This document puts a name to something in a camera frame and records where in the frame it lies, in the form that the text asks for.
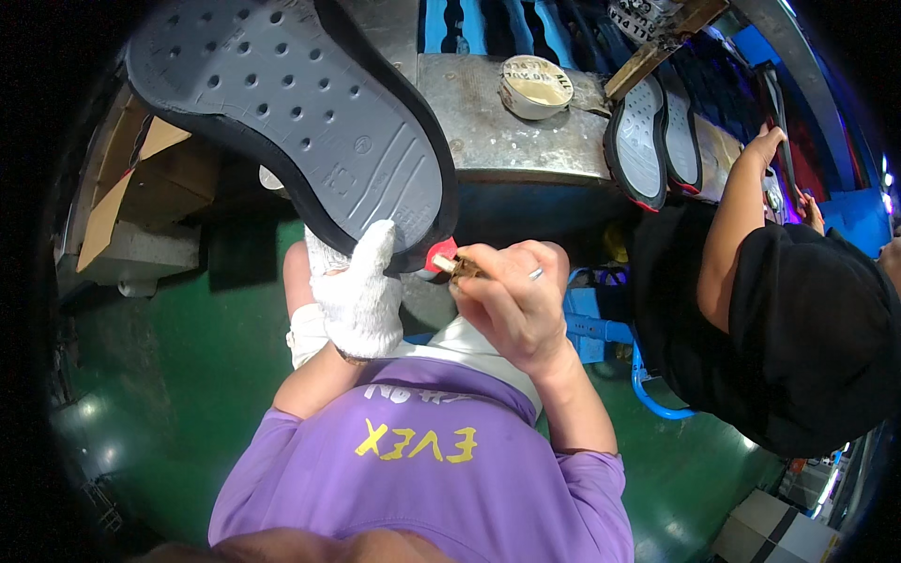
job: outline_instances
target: can lid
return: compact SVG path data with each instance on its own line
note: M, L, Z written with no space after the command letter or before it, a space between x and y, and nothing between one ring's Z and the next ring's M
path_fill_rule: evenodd
M502 80L532 104L562 107L572 100L572 83L563 69L541 57L517 55L504 61Z

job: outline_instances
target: wooden stick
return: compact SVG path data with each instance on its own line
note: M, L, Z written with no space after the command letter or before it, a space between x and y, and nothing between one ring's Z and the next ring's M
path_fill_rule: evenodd
M710 23L726 6L726 0L685 0L679 11L660 25L660 35L642 45L610 78L604 86L606 96L615 102L622 100L629 90L676 52L689 35Z

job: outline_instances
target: gray shoe sole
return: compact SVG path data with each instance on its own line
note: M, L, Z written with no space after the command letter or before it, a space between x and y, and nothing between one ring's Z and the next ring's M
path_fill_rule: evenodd
M166 4L125 60L151 111L271 170L333 248L350 254L392 219L389 269L409 271L451 235L457 186L441 128L334 0Z

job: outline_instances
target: white cotton glove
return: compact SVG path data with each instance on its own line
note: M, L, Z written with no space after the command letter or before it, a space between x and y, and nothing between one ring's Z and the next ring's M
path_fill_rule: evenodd
M384 358L404 337L400 325L401 284L385 276L395 243L395 224L372 223L348 259L306 226L310 287L325 312L325 333L347 356ZM327 276L327 272L345 270Z

